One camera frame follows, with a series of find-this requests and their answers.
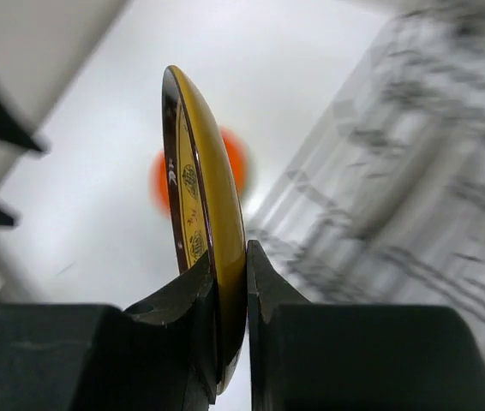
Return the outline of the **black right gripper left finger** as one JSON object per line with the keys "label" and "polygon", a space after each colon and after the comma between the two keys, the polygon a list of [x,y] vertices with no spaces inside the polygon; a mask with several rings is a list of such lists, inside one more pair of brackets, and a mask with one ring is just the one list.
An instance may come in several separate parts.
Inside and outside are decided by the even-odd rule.
{"label": "black right gripper left finger", "polygon": [[126,310],[0,303],[0,410],[206,410],[213,277],[202,256]]}

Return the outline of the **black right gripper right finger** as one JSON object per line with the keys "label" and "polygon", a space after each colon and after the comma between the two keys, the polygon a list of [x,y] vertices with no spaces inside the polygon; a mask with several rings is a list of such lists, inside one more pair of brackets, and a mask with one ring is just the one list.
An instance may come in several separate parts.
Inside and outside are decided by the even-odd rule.
{"label": "black right gripper right finger", "polygon": [[485,410],[485,362],[449,307],[319,304],[247,251],[255,410]]}

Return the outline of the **brown patterned plate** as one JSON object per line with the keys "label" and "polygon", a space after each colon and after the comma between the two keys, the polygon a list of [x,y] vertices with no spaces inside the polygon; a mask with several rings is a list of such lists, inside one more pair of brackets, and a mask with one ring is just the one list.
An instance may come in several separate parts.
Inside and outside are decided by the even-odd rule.
{"label": "brown patterned plate", "polygon": [[246,239],[235,179],[219,126],[177,66],[162,82],[162,127],[171,224],[180,272],[207,256],[214,282],[218,393],[236,369],[245,330]]}

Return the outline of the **orange plate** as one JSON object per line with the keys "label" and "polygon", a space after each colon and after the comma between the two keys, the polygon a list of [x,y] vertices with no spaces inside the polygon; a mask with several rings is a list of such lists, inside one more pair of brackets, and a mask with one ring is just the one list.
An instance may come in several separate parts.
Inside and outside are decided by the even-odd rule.
{"label": "orange plate", "polygon": [[[250,182],[250,166],[248,160],[248,149],[241,139],[230,128],[221,126],[225,149],[227,151],[231,170],[237,188],[239,200],[243,202],[245,192]],[[155,156],[148,173],[149,193],[152,203],[166,216],[170,215],[168,198],[167,178],[165,172],[165,154],[160,150]]]}

